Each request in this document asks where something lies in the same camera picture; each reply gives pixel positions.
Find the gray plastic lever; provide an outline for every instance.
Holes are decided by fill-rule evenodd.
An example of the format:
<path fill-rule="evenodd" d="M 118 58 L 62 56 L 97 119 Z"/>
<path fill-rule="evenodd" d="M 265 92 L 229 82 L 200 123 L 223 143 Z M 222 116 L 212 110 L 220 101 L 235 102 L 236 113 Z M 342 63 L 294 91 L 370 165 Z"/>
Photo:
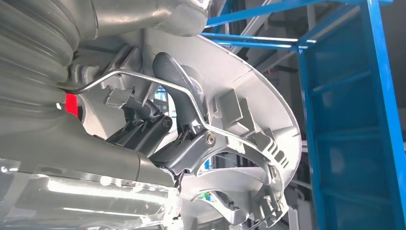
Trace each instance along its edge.
<path fill-rule="evenodd" d="M 193 82 L 183 68 L 169 54 L 161 52 L 157 54 L 152 64 L 152 69 L 156 78 L 177 84 L 188 89 L 199 106 L 200 113 L 204 114 L 199 93 L 193 86 Z M 171 95 L 176 107 L 177 121 L 180 125 L 191 123 L 197 119 L 197 114 L 188 96 L 180 91 L 163 86 Z"/>

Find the blue steel rack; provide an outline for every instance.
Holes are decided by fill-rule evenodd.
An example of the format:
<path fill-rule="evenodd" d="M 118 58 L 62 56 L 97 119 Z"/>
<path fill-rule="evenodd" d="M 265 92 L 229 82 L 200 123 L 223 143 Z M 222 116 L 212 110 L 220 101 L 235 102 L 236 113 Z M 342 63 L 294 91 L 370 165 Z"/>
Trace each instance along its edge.
<path fill-rule="evenodd" d="M 300 82 L 318 230 L 405 230 L 406 157 L 380 5 L 346 3 L 300 39 L 203 33 L 222 46 L 288 49 Z M 207 27 L 322 0 L 285 0 Z"/>

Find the metal wire rod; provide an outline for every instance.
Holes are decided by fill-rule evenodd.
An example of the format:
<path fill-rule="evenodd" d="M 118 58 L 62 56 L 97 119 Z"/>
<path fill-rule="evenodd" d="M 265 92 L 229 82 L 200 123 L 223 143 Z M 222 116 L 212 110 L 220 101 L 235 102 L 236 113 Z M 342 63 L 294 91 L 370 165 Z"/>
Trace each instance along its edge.
<path fill-rule="evenodd" d="M 189 90 L 187 90 L 186 88 L 183 88 L 183 87 L 181 87 L 179 85 L 176 85 L 176 84 L 173 84 L 173 83 L 161 80 L 161 79 L 153 78 L 153 77 L 150 77 L 150 76 L 147 76 L 147 75 L 144 75 L 144 74 L 141 74 L 141 73 L 129 71 L 129 70 L 113 69 L 113 70 L 107 72 L 106 74 L 102 75 L 100 78 L 98 78 L 96 80 L 93 80 L 90 83 L 88 83 L 88 84 L 86 84 L 86 85 L 84 85 L 82 87 L 73 88 L 73 87 L 70 87 L 70 86 L 59 84 L 58 88 L 62 89 L 63 91 L 65 91 L 67 93 L 81 94 L 81 93 L 84 93 L 84 92 L 90 90 L 91 88 L 95 87 L 96 85 L 100 84 L 101 82 L 103 82 L 103 81 L 105 81 L 105 80 L 109 79 L 110 77 L 112 77 L 114 75 L 117 75 L 117 74 L 124 74 L 124 75 L 128 75 L 128 76 L 141 78 L 141 79 L 151 81 L 151 82 L 154 82 L 154 83 L 158 83 L 160 85 L 168 86 L 170 88 L 173 88 L 173 89 L 176 89 L 176 90 L 179 90 L 179 91 L 183 92 L 184 94 L 186 94 L 189 97 L 189 99 L 190 99 L 190 101 L 191 101 L 191 103 L 193 105 L 193 108 L 194 108 L 194 110 L 195 110 L 195 112 L 197 114 L 197 117 L 199 118 L 200 123 L 202 124 L 202 126 L 205 129 L 207 129 L 209 131 L 213 131 L 213 132 L 215 132 L 215 133 L 217 133 L 219 135 L 222 135 L 222 136 L 237 140 L 237 141 L 239 141 L 239 142 L 241 142 L 241 143 L 255 149 L 256 151 L 261 152 L 259 150 L 259 148 L 255 144 L 253 144 L 252 142 L 247 141 L 247 140 L 243 139 L 242 137 L 239 137 L 239 136 L 237 136 L 237 135 L 235 135 L 233 133 L 224 131 L 222 129 L 219 129 L 219 128 L 216 128 L 214 126 L 211 126 L 211 125 L 207 124 L 205 122 L 202 114 L 199 111 L 199 107 L 198 107 L 196 101 L 194 100 L 192 93 Z"/>

